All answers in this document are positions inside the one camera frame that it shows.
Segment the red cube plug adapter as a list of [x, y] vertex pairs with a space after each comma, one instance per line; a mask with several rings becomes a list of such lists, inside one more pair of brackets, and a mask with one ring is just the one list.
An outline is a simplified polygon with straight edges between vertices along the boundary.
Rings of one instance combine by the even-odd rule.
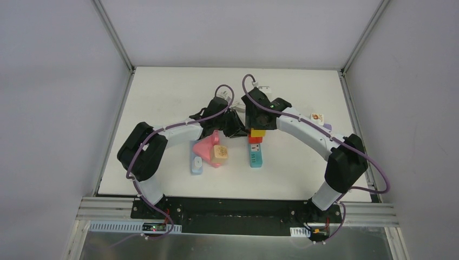
[[262, 136], [248, 136], [248, 143], [249, 144], [260, 144], [263, 142], [263, 137]]

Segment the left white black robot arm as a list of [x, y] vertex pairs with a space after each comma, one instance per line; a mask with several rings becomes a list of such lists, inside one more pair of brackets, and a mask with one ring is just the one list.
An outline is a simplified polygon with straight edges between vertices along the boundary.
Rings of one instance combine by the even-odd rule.
[[146, 202], [144, 211], [152, 219], [164, 215], [164, 192], [155, 173], [166, 149], [181, 143], [199, 141], [215, 131], [228, 138], [248, 136], [248, 130], [230, 102], [214, 97], [207, 107], [182, 122], [166, 127], [138, 123], [117, 153], [117, 159], [127, 171], [126, 177], [134, 183], [140, 198]]

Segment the yellow cube plug adapter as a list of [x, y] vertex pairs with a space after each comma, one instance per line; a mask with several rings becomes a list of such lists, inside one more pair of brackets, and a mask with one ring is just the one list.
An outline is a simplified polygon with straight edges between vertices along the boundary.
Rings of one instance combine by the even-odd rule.
[[266, 135], [266, 130], [251, 128], [250, 135], [253, 138], [262, 138]]

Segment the teal power strip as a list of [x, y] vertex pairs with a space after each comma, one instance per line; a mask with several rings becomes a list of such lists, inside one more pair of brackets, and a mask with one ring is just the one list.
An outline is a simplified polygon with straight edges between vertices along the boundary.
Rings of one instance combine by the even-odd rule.
[[261, 144], [249, 144], [248, 150], [250, 155], [250, 167], [261, 168], [263, 165]]

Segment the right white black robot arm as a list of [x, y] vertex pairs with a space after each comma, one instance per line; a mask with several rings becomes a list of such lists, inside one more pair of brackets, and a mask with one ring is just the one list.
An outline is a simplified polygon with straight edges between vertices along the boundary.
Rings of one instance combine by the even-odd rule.
[[242, 98], [245, 125], [257, 130], [280, 130], [315, 150], [326, 162], [324, 182], [307, 201], [307, 215], [321, 222], [329, 215], [330, 206], [354, 185], [368, 169], [362, 156], [363, 142], [355, 134], [343, 136], [304, 117], [282, 98], [270, 101], [258, 88]]

